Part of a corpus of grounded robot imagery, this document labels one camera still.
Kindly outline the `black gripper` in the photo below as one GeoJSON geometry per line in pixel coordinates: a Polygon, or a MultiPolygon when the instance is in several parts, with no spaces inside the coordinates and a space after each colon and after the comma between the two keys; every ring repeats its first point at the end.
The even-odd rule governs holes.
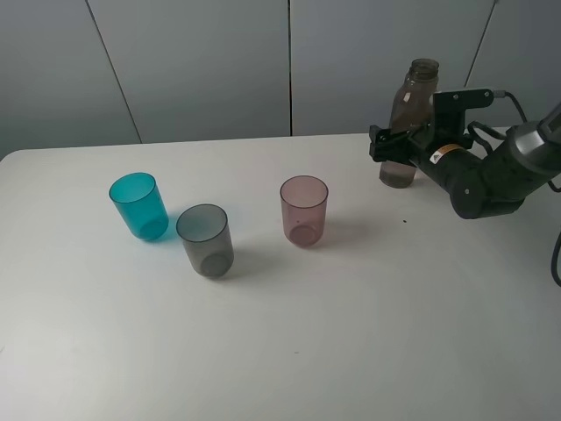
{"type": "Polygon", "coordinates": [[[412,162],[437,184],[475,184],[476,156],[464,135],[465,112],[435,113],[415,129],[393,132],[369,127],[375,162],[412,162]]]}

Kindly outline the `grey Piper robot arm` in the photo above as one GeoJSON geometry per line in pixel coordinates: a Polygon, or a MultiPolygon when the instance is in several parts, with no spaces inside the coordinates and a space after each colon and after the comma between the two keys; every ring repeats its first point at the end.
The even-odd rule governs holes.
{"type": "Polygon", "coordinates": [[[427,125],[393,133],[373,125],[369,154],[418,168],[450,197],[463,219],[517,211],[527,196],[560,174],[560,109],[545,118],[513,126],[485,157],[471,152],[464,133],[465,111],[435,112],[427,125]]]}

